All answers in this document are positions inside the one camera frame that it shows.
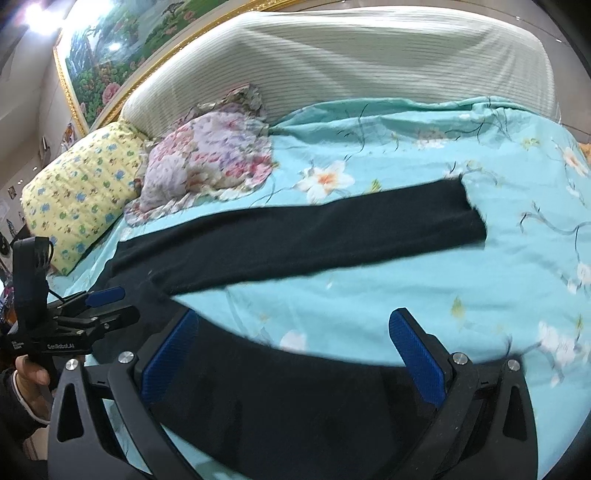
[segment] white upholstered headboard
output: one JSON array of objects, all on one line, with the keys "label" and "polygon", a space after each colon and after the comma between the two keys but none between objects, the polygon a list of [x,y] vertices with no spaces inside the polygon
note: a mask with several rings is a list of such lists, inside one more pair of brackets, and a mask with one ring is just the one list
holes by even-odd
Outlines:
[{"label": "white upholstered headboard", "polygon": [[554,76],[531,33],[430,7],[240,15],[191,42],[126,101],[121,117],[150,136],[196,103],[253,83],[275,122],[326,100],[443,102],[499,95],[558,121]]}]

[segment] bed sheet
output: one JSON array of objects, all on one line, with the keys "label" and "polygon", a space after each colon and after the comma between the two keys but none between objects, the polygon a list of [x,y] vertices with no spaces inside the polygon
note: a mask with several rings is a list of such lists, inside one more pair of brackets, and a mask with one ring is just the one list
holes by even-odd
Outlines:
[{"label": "bed sheet", "polygon": [[[388,317],[406,307],[449,351],[474,361],[524,354],[542,478],[591,405],[591,179],[574,138],[501,98],[421,104],[355,99],[315,104],[271,128],[275,169],[248,197],[198,206],[136,228],[119,222],[68,277],[90,287],[118,241],[220,212],[305,205],[462,174],[488,229],[484,246],[456,248],[305,277],[178,296],[212,321],[292,351],[401,364]],[[134,465],[142,462],[112,418]],[[209,479],[242,478],[171,437]]]}]

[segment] yellow pillow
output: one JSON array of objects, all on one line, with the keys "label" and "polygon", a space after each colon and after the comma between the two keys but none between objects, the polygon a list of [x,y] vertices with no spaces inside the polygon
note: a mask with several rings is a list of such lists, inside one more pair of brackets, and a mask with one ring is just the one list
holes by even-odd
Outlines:
[{"label": "yellow pillow", "polygon": [[145,138],[114,122],[82,138],[22,190],[33,235],[54,244],[51,263],[67,275],[90,246],[137,197],[134,177]]}]

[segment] painting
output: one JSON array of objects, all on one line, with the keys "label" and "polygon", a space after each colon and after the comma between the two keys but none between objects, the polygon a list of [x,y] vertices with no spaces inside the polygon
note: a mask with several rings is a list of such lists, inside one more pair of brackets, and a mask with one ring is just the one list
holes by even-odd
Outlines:
[{"label": "painting", "polygon": [[144,62],[225,1],[77,0],[54,54],[78,130],[87,133]]}]

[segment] floral pillow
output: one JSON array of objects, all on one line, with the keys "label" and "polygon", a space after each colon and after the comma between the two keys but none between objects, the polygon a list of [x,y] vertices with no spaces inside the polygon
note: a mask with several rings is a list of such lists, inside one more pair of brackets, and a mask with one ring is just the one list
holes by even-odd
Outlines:
[{"label": "floral pillow", "polygon": [[253,192],[272,172],[264,115],[251,85],[193,107],[163,139],[147,145],[145,175],[136,178],[141,196],[125,208],[125,220],[140,225],[188,208],[202,195],[231,200]]},{"label": "floral pillow", "polygon": [[27,225],[33,235],[51,239],[51,263],[63,275],[138,196],[134,177],[144,140],[131,124],[111,123],[82,138],[24,187]]}]

